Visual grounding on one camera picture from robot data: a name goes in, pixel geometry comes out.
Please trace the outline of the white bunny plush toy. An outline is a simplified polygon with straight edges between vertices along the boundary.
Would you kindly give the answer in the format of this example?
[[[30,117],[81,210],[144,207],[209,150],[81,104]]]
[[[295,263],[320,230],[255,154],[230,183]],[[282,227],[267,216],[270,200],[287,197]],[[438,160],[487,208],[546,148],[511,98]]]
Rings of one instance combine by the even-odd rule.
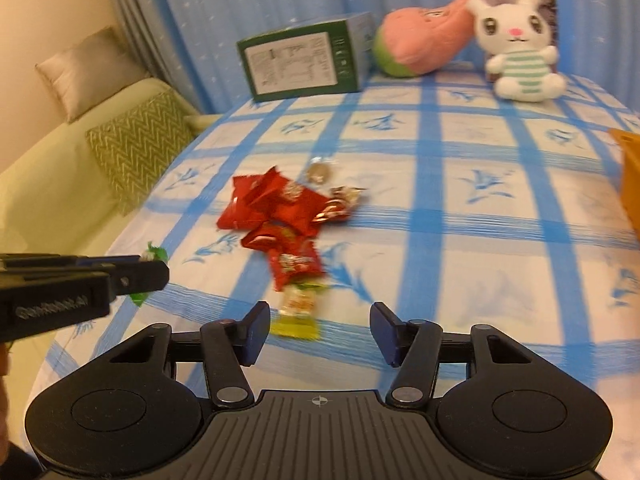
[[[478,45],[487,54],[485,73],[495,77],[495,94],[503,100],[542,102],[566,90],[553,66],[559,61],[552,32],[539,14],[539,0],[515,0],[491,6],[486,0],[465,3],[474,18]]]

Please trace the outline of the brown foil candy packet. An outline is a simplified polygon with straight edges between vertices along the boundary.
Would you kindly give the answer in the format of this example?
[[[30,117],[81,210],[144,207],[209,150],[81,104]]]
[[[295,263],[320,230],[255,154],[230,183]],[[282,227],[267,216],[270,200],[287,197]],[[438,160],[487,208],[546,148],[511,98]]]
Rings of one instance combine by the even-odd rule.
[[[331,188],[328,201],[322,211],[314,216],[312,222],[321,224],[347,221],[361,203],[365,192],[365,188],[358,186],[343,185]]]

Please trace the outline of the green zigzag cushion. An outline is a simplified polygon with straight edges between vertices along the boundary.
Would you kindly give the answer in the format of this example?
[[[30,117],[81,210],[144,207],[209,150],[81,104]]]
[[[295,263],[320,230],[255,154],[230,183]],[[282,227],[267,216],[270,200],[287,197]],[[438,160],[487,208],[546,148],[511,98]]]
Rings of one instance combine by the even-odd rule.
[[[85,133],[121,214],[140,207],[194,139],[174,92],[156,94]]]

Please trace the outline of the pink green plush toy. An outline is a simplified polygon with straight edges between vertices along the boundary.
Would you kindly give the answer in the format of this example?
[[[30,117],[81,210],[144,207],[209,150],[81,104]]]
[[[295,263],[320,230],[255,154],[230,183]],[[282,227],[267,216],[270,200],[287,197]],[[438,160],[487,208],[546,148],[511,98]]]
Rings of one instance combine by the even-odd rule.
[[[372,44],[380,71],[395,78],[412,78],[449,63],[474,35],[468,1],[452,0],[433,9],[410,6],[387,14]]]

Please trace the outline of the green white cardboard box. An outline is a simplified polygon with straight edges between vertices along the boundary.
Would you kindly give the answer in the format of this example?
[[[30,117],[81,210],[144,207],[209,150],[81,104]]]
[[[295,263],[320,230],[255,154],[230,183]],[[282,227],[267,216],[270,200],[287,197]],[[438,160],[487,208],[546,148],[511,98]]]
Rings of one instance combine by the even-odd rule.
[[[352,93],[373,70],[376,32],[369,12],[270,30],[236,47],[256,102]]]

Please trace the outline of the blue star curtain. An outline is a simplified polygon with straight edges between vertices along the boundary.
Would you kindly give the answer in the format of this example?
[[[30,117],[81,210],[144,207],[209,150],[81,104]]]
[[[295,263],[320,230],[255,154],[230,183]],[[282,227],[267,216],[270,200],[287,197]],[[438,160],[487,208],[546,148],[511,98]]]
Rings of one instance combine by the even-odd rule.
[[[239,40],[316,18],[451,0],[112,0],[142,64],[199,110],[223,113],[247,95]],[[639,0],[556,0],[560,67],[639,106]]]

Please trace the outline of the beige satin cushion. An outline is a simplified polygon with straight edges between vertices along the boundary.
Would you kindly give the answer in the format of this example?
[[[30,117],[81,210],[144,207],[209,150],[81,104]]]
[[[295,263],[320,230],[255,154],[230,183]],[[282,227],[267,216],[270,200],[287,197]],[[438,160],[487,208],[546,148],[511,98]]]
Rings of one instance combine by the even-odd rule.
[[[66,122],[74,122],[120,90],[150,76],[111,26],[55,53],[36,64],[35,70]]]

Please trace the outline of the orange plastic bin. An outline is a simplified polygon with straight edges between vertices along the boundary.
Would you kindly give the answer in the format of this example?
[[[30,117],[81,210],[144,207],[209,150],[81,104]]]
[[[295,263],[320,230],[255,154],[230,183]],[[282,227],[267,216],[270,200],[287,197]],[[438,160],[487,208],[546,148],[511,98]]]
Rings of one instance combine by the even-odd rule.
[[[640,143],[638,134],[620,129],[608,133],[622,150],[623,170],[620,178],[620,201],[636,237],[640,237]]]

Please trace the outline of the blue checked tablecloth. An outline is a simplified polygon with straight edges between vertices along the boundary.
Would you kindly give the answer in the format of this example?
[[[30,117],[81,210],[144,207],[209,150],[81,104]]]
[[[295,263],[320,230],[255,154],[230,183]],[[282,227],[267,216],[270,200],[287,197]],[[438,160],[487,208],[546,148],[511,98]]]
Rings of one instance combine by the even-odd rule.
[[[639,118],[589,79],[570,77],[551,102],[512,103],[461,68],[241,104],[178,156],[112,246],[163,247],[169,285],[59,332],[35,389],[151,323],[194,330],[259,300],[277,307],[267,258],[217,220],[235,177],[277,168],[303,180],[322,158],[332,183],[364,200],[316,241],[320,338],[268,339],[252,388],[386,389],[393,371],[368,329],[375,301],[453,333],[487,323],[602,396],[614,431],[600,473],[637,478],[639,244],[618,197],[614,128],[637,132]]]

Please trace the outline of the yellow green snack packet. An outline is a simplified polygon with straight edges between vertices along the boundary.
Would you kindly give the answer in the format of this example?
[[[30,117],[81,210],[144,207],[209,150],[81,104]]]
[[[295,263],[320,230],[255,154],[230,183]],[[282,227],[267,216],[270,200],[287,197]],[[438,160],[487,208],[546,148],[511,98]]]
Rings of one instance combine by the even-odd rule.
[[[277,337],[318,340],[320,326],[318,305],[328,289],[317,281],[287,284],[282,289],[282,301],[271,320],[270,334]]]

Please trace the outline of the green sofa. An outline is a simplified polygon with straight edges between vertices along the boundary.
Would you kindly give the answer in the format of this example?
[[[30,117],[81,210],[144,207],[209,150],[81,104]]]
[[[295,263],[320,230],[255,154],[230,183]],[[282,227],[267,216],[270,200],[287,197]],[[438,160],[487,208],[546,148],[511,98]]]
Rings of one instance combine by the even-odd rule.
[[[1,174],[1,251],[103,255],[136,215],[121,214],[85,132],[169,91],[143,79],[59,125]]]

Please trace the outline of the red snack packet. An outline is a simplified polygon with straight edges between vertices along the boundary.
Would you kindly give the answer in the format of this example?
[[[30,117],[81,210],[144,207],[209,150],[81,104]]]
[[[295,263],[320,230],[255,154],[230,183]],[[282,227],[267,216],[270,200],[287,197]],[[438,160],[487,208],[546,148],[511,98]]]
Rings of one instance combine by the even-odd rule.
[[[295,248],[302,237],[289,226],[283,224],[265,222],[261,226],[252,229],[241,240],[244,248],[269,252],[280,250],[287,252]]]
[[[290,248],[267,252],[273,288],[280,292],[286,285],[324,274],[321,259],[312,240],[302,240]]]
[[[253,205],[253,198],[263,191],[277,176],[279,171],[271,168],[265,174],[249,174],[232,178],[233,192],[231,200],[217,220],[217,228],[221,230],[252,230],[263,223],[271,221],[273,216],[269,209],[259,209]]]
[[[277,167],[263,174],[246,196],[247,206],[306,237],[318,235],[320,224],[314,218],[328,201],[325,195],[282,176]]]

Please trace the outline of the green white candy packet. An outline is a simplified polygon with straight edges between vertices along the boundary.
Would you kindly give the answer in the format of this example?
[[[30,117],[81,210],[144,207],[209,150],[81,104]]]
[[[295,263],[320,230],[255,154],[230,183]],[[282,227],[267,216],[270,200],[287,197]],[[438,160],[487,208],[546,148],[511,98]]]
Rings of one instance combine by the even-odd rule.
[[[151,242],[134,266],[134,284],[131,285],[129,298],[136,307],[141,307],[152,292],[163,290],[169,282],[168,253],[162,246]]]

